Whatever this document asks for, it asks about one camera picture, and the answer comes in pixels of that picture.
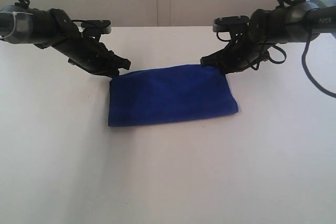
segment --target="blue fabric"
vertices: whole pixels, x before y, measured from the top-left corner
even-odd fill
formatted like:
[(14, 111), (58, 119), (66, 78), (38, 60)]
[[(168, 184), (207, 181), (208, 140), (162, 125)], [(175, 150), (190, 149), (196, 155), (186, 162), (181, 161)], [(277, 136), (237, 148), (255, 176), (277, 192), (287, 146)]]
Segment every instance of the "blue fabric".
[(109, 126), (182, 122), (237, 112), (225, 76), (213, 67), (142, 70), (110, 82)]

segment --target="blue cloth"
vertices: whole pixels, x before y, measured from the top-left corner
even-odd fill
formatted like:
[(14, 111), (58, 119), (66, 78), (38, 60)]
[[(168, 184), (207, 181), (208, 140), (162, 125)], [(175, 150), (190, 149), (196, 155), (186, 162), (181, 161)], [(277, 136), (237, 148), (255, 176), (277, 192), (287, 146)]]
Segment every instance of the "blue cloth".
[(109, 126), (182, 122), (237, 112), (225, 76), (213, 67), (142, 70), (110, 82)]

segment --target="white tabletop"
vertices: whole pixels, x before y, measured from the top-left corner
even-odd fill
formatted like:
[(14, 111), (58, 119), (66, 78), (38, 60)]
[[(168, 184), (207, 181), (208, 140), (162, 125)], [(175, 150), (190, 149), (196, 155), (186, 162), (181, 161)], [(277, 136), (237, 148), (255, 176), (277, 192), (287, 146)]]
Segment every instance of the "white tabletop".
[[(199, 63), (224, 45), (210, 27), (113, 28), (102, 40), (131, 71)], [(335, 42), (321, 35), (307, 56), (333, 91)], [(0, 222), (334, 223), (336, 100), (305, 76), (304, 44), (282, 47), (285, 64), (228, 75), (235, 115), (111, 128), (109, 78), (0, 43)]]

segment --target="white table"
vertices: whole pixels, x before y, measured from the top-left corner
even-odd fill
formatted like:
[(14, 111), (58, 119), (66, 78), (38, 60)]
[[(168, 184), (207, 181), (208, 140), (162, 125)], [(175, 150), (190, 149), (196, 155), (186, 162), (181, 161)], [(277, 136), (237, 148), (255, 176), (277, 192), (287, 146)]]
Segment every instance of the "white table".
[[(224, 45), (210, 27), (113, 28), (103, 42), (131, 71), (198, 63)], [(331, 90), (335, 42), (322, 35), (308, 54)], [(109, 78), (53, 49), (1, 43), (0, 222), (334, 223), (336, 100), (305, 76), (304, 44), (283, 48), (285, 64), (228, 76), (236, 115), (111, 128)]]

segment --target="folded blue towel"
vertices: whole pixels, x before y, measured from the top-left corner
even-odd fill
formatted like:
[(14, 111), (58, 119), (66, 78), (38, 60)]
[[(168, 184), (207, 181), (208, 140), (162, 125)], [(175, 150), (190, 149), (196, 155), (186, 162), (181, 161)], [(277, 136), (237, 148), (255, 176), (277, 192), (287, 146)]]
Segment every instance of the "folded blue towel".
[(225, 76), (213, 67), (142, 70), (110, 82), (109, 126), (182, 122), (237, 112)]

